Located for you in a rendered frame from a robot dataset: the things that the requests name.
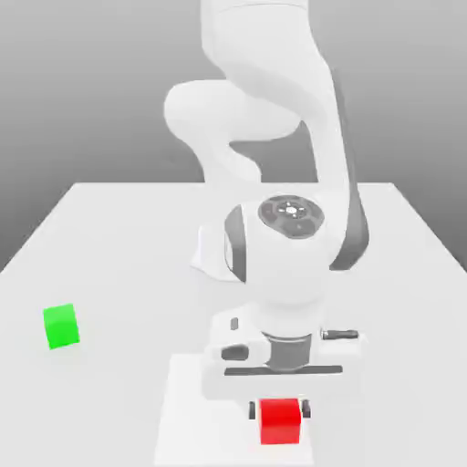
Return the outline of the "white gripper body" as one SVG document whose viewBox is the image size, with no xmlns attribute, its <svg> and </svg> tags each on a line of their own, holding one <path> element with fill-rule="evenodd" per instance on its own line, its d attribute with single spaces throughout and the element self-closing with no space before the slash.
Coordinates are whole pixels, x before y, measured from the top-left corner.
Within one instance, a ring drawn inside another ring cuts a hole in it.
<svg viewBox="0 0 467 467">
<path fill-rule="evenodd" d="M 325 355 L 319 366 L 341 367 L 338 373 L 277 374 L 262 368 L 239 368 L 201 356 L 202 394 L 208 400 L 345 399 L 362 390 L 363 354 Z"/>
</svg>

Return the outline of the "small red cube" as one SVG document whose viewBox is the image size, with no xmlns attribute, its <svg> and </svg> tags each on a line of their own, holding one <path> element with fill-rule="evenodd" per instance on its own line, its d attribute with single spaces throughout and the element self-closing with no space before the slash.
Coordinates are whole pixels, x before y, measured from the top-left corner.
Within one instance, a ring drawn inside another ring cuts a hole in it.
<svg viewBox="0 0 467 467">
<path fill-rule="evenodd" d="M 262 399 L 259 408 L 263 445 L 299 443 L 302 418 L 298 399 Z"/>
</svg>

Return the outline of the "small green cube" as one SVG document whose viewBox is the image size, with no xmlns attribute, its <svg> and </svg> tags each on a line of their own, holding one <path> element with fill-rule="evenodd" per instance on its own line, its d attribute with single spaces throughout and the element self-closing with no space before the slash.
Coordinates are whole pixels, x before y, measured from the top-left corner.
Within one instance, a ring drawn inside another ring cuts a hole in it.
<svg viewBox="0 0 467 467">
<path fill-rule="evenodd" d="M 72 304 L 46 308 L 43 310 L 43 318 L 50 349 L 80 342 L 77 317 Z"/>
</svg>

